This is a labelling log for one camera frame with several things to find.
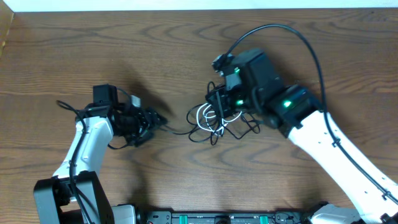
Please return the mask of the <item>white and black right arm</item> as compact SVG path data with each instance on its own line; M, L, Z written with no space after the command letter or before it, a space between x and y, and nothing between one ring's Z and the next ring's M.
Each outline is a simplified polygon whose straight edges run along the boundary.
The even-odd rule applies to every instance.
M397 222L397 184L348 139L323 102L303 86L285 85L262 50L220 55L212 66L224 78L206 96L217 117L227 123L236 113L258 114L317 161L353 204L320 205L304 222Z

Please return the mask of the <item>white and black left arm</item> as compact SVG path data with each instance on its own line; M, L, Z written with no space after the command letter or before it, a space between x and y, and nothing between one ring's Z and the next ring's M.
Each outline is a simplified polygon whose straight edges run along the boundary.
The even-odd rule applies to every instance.
M167 120L151 108L91 104L76 112L76 133L60 167L38 180L34 199L41 223L137 223L132 205L112 206L98 174L115 136L128 146L150 140Z

